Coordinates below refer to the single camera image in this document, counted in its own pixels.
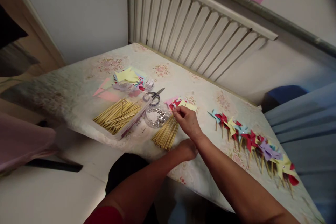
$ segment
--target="clear plastic box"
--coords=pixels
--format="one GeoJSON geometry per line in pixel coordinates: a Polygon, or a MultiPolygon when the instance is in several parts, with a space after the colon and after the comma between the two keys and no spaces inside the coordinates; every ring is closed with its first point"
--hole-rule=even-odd
{"type": "Polygon", "coordinates": [[[122,86],[124,89],[118,90],[113,88],[112,86],[106,89],[105,91],[101,92],[100,94],[92,96],[92,99],[86,101],[84,105],[78,106],[74,109],[74,113],[77,114],[84,121],[84,123],[89,124],[96,130],[103,133],[108,138],[116,141],[119,141],[123,138],[123,136],[127,133],[127,131],[141,117],[146,108],[152,102],[151,96],[139,90],[139,88],[134,87],[132,84],[126,81],[121,81],[118,84],[122,86]],[[109,96],[112,96],[115,99],[115,101],[110,101],[98,97],[99,95],[102,95],[104,92],[111,93],[112,95],[109,94],[109,96]],[[104,129],[99,124],[95,123],[93,119],[100,113],[105,111],[107,108],[112,106],[114,103],[123,98],[126,98],[127,101],[140,105],[141,109],[123,128],[121,128],[121,130],[117,134],[112,135],[108,130],[104,129]]]}

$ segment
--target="stack of colored paper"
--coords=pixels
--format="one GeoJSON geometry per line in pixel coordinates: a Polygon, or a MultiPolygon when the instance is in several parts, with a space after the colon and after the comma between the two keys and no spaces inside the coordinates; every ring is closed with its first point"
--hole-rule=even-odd
{"type": "Polygon", "coordinates": [[[194,110],[194,111],[196,111],[196,109],[197,109],[197,106],[195,106],[191,103],[188,103],[188,101],[182,99],[180,96],[175,96],[171,99],[168,99],[167,101],[165,101],[165,103],[169,107],[170,111],[173,111],[173,109],[178,107],[178,106],[185,106],[188,109],[191,109],[191,110],[194,110]]]}
{"type": "Polygon", "coordinates": [[[147,75],[133,67],[129,67],[124,69],[121,72],[116,72],[114,75],[114,82],[120,82],[120,81],[127,81],[131,84],[134,84],[136,87],[138,87],[140,90],[144,91],[144,82],[147,78],[147,75]]]}

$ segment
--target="table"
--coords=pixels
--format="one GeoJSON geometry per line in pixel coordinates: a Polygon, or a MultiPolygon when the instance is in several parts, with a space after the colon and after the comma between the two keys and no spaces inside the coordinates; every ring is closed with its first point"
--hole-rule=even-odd
{"type": "MultiPolygon", "coordinates": [[[[280,186],[277,189],[276,182],[271,180],[266,171],[261,174],[255,160],[252,159],[248,169],[247,151],[238,152],[234,142],[228,141],[226,130],[222,139],[220,129],[215,131],[215,119],[208,114],[208,111],[216,109],[223,112],[228,119],[233,117],[244,126],[270,139],[285,153],[261,110],[140,44],[134,43],[36,77],[32,81],[6,90],[1,94],[1,98],[61,120],[70,129],[103,144],[153,161],[164,155],[165,151],[150,140],[157,129],[149,128],[143,118],[134,124],[123,139],[114,141],[83,123],[74,113],[75,108],[90,99],[113,71],[120,71],[128,66],[142,70],[154,79],[153,91],[165,87],[160,94],[161,100],[180,95],[196,105],[203,132],[221,151],[252,175],[301,223],[319,223],[315,216],[319,219],[322,217],[301,181],[294,187],[292,199],[288,188],[280,186]]],[[[187,136],[179,128],[173,146],[185,138],[187,136]]],[[[233,211],[199,155],[196,159],[175,167],[168,176],[220,207],[233,211]]]]}

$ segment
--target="hand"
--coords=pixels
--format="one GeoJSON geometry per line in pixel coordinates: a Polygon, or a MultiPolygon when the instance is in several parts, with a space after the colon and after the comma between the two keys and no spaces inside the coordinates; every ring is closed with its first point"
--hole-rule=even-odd
{"type": "Polygon", "coordinates": [[[188,138],[179,143],[179,145],[174,149],[174,151],[181,158],[181,161],[190,161],[196,158],[198,150],[194,142],[188,138]]]}
{"type": "Polygon", "coordinates": [[[201,136],[203,136],[203,132],[198,124],[195,111],[190,110],[184,106],[179,106],[173,110],[173,114],[183,131],[193,141],[197,141],[201,136]]]}

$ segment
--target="white radiator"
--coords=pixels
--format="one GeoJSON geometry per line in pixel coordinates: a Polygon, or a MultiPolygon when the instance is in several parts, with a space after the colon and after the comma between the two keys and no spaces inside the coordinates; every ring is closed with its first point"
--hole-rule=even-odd
{"type": "Polygon", "coordinates": [[[277,35],[214,0],[129,0],[129,41],[142,42],[226,86],[277,35]]]}

